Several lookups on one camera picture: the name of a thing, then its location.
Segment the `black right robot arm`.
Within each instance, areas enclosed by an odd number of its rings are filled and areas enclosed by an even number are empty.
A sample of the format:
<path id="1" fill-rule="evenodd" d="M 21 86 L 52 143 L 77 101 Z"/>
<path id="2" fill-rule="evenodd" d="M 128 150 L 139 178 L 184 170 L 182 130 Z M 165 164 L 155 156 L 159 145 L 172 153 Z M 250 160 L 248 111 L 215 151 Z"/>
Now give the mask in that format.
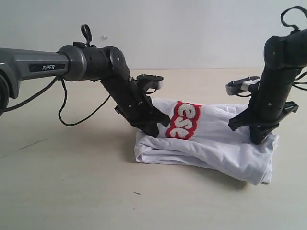
<path id="1" fill-rule="evenodd" d="M 226 84 L 228 95 L 250 92 L 247 109 L 231 118 L 235 131 L 249 127 L 250 140 L 260 144 L 291 112 L 298 110 L 287 97 L 296 77 L 307 65 L 307 31 L 292 31 L 288 36 L 272 36 L 264 46 L 264 69 L 260 77 L 251 76 Z"/>

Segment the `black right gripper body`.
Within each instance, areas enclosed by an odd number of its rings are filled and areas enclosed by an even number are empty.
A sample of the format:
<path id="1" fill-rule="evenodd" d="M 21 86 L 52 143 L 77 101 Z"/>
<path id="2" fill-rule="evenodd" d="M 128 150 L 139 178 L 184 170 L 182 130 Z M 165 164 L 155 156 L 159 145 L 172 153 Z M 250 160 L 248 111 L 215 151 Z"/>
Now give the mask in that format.
<path id="1" fill-rule="evenodd" d="M 278 125 L 299 106 L 293 101 L 250 103 L 247 109 L 246 125 L 250 127 L 272 127 Z"/>

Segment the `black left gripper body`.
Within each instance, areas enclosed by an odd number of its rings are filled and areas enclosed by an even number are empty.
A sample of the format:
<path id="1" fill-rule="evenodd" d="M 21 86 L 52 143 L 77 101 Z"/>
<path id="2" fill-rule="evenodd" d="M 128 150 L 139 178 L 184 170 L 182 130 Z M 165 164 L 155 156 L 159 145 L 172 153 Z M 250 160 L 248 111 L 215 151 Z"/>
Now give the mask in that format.
<path id="1" fill-rule="evenodd" d="M 115 110 L 131 125 L 157 124 L 154 107 L 141 91 L 116 91 L 114 101 Z"/>

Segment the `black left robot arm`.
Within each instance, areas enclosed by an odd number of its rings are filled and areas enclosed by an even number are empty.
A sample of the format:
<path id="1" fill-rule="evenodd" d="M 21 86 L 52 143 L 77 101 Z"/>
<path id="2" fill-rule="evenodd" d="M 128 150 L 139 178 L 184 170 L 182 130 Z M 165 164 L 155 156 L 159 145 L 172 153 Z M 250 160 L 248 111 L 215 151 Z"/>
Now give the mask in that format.
<path id="1" fill-rule="evenodd" d="M 57 52 L 2 48 L 0 111 L 11 110 L 8 102 L 18 97 L 22 81 L 45 77 L 62 82 L 99 81 L 116 102 L 116 112 L 147 135 L 158 136 L 158 125 L 170 123 L 170 117 L 156 108 L 148 95 L 149 89 L 160 88 L 162 76 L 134 78 L 117 47 L 97 48 L 78 42 Z"/>

